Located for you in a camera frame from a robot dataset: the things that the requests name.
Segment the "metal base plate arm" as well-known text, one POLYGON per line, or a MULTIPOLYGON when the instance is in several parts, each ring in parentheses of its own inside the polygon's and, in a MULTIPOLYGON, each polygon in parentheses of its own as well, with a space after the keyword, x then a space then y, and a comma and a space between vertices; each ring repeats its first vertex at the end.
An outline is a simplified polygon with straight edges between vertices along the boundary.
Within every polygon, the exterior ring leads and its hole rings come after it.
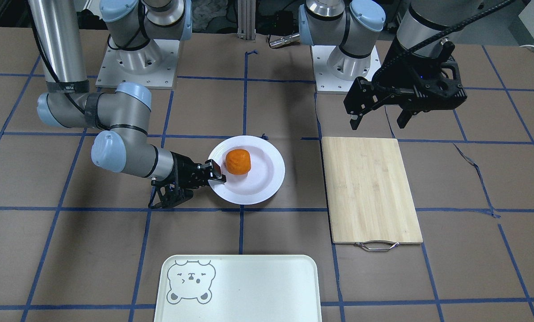
POLYGON ((356 77, 372 80, 381 67, 376 47, 362 59, 346 56, 337 46, 311 46, 316 91, 346 94, 356 77))
POLYGON ((96 86, 116 88, 123 82, 135 82, 148 89, 173 89, 181 42, 172 39, 151 39, 137 51, 116 51, 108 48, 96 86))

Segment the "second grey robot arm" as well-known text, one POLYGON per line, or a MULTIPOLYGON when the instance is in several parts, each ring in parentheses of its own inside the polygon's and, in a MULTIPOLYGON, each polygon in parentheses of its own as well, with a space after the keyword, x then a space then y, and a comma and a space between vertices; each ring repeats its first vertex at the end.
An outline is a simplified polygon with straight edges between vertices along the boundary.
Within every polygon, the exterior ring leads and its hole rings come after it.
MULTIPOLYGON (((215 161, 194 163, 147 142, 151 92, 146 86, 125 80, 114 94, 90 92, 71 0, 28 0, 26 5, 46 76, 47 92, 37 105, 42 122, 100 130, 93 163, 114 173, 150 178, 156 186, 173 184, 178 190, 226 182, 215 161)), ((108 46, 130 75, 163 69, 159 39, 183 41, 192 34, 189 0, 102 0, 99 7, 110 32, 108 46)))

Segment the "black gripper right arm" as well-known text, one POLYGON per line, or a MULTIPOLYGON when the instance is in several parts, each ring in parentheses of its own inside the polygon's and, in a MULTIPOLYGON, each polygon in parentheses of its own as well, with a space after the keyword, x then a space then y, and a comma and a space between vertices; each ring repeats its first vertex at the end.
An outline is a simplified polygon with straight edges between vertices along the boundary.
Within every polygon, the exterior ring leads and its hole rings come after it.
POLYGON ((176 190, 210 186, 209 181, 226 183, 226 176, 222 174, 220 165, 214 160, 207 160, 206 163, 201 164, 181 154, 173 152, 171 154, 173 157, 171 183, 176 190))

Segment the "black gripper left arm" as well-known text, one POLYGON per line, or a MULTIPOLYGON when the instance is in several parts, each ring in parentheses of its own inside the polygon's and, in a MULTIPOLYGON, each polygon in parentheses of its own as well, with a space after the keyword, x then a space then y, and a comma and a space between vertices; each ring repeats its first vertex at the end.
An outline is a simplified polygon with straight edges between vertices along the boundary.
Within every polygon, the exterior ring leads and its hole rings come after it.
POLYGON ((365 114, 385 105, 398 105, 402 110, 397 125, 404 129, 412 116, 428 112, 428 95, 424 93, 428 79, 428 58, 416 53, 404 55, 406 47, 397 39, 390 45, 383 65, 371 80, 357 77, 346 97, 344 107, 351 115, 350 127, 356 131, 365 114))

